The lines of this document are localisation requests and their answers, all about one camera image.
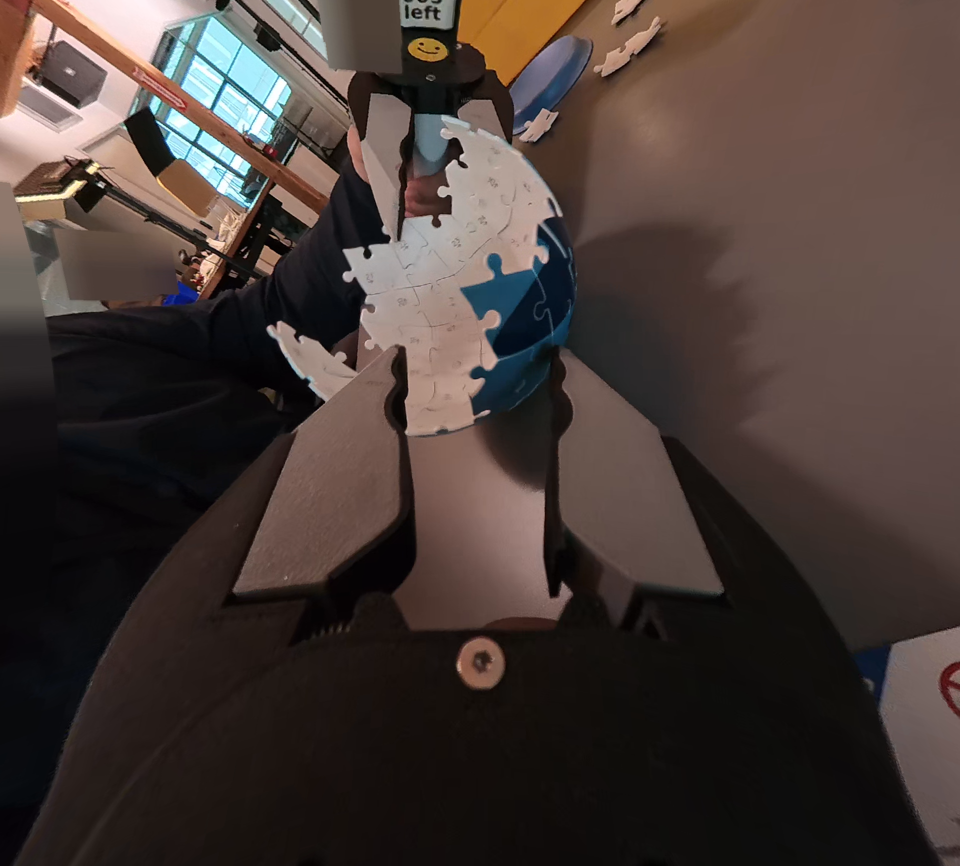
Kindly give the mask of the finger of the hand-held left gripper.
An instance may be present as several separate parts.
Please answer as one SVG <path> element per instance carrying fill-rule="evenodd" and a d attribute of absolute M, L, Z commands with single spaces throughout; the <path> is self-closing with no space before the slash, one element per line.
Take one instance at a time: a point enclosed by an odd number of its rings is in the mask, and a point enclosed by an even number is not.
<path fill-rule="evenodd" d="M 489 98 L 470 99 L 458 110 L 458 118 L 475 131 L 510 132 L 511 121 L 504 127 L 498 109 Z"/>
<path fill-rule="evenodd" d="M 371 97 L 367 111 L 367 176 L 383 232 L 398 240 L 402 226 L 403 145 L 413 121 L 410 107 L 397 97 Z"/>

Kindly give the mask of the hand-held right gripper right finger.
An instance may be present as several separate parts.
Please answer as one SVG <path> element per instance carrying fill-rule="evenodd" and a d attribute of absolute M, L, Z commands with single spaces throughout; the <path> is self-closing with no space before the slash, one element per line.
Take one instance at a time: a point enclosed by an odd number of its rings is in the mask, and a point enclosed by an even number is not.
<path fill-rule="evenodd" d="M 713 598 L 724 588 L 659 430 L 570 350 L 554 352 L 543 556 L 549 595 Z"/>

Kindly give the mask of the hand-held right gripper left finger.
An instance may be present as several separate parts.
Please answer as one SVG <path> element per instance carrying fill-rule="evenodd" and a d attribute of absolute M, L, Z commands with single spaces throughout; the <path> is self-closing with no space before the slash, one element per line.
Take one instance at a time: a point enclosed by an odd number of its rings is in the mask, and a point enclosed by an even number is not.
<path fill-rule="evenodd" d="M 354 606 L 368 593 L 394 593 L 412 572 L 406 385 L 405 351 L 390 347 L 297 428 L 237 599 Z"/>

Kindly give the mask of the blue and white puzzle ball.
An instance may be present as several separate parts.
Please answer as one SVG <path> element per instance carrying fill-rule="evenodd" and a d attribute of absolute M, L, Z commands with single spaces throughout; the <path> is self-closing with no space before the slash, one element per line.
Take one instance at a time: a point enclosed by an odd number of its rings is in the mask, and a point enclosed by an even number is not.
<path fill-rule="evenodd" d="M 577 272 L 561 206 L 506 140 L 442 118 L 461 156 L 438 224 L 408 217 L 399 238 L 343 250 L 365 293 L 361 329 L 405 350 L 406 433 L 426 437 L 513 409 L 547 379 L 570 330 Z"/>

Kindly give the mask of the person's left forearm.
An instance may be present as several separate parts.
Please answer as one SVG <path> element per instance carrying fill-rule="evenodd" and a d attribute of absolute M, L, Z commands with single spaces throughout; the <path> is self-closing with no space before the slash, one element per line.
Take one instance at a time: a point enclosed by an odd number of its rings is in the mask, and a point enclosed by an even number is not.
<path fill-rule="evenodd" d="M 198 304 L 209 356 L 253 387 L 297 390 L 299 380 L 268 328 L 286 323 L 333 353 L 357 332 L 365 301 L 358 282 L 344 278 L 353 268 L 343 252 L 365 253 L 387 240 L 369 183 L 344 160 L 317 223 L 269 277 Z"/>

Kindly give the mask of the blue ball stand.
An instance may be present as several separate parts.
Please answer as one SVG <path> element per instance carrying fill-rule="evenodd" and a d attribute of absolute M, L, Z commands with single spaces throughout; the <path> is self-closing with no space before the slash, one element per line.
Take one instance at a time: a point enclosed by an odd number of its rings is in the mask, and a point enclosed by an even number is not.
<path fill-rule="evenodd" d="M 546 109 L 554 112 L 589 64 L 594 43 L 566 35 L 548 44 L 510 84 L 514 136 Z"/>

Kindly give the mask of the person's left hand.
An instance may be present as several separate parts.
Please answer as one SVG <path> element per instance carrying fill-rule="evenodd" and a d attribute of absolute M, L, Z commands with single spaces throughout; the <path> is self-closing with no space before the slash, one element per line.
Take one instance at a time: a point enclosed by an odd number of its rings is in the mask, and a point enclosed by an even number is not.
<path fill-rule="evenodd" d="M 365 157 L 363 153 L 363 144 L 357 127 L 352 123 L 349 129 L 347 130 L 347 149 L 349 152 L 350 160 L 356 175 L 360 180 L 366 185 L 366 191 L 370 192 L 374 206 L 377 209 L 378 214 L 380 215 L 381 222 L 383 221 L 383 216 L 379 212 L 379 204 L 377 201 L 377 195 L 374 193 L 374 189 L 371 186 L 371 180 L 365 163 Z"/>

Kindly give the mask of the person's dark clothing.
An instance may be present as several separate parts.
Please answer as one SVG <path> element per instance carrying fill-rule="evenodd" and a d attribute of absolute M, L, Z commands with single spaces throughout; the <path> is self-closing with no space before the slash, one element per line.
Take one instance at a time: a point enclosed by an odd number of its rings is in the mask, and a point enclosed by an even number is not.
<path fill-rule="evenodd" d="M 162 553 L 294 418 L 303 393 L 257 300 L 49 317 L 56 416 L 52 566 Z"/>

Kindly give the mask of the black studio light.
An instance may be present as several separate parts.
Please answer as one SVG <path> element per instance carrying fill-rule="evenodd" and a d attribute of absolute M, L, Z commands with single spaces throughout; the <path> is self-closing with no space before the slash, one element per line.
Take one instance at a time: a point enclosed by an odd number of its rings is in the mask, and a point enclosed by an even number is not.
<path fill-rule="evenodd" d="M 203 219 L 220 193 L 185 159 L 176 157 L 147 107 L 128 116 L 124 127 L 150 174 L 177 201 Z"/>

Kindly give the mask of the black loudspeaker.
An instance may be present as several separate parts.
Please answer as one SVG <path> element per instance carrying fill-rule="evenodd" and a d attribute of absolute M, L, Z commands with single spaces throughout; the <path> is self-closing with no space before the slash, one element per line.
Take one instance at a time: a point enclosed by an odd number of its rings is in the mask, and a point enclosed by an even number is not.
<path fill-rule="evenodd" d="M 57 41 L 45 55 L 37 80 L 72 107 L 94 103 L 107 80 L 107 71 L 66 41 Z"/>

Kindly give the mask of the white instruction leaflet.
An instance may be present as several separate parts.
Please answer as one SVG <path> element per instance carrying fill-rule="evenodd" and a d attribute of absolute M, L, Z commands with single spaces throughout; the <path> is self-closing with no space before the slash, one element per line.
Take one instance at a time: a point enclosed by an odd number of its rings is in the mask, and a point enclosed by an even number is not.
<path fill-rule="evenodd" d="M 942 864 L 959 863 L 959 629 L 857 653 L 906 790 Z"/>

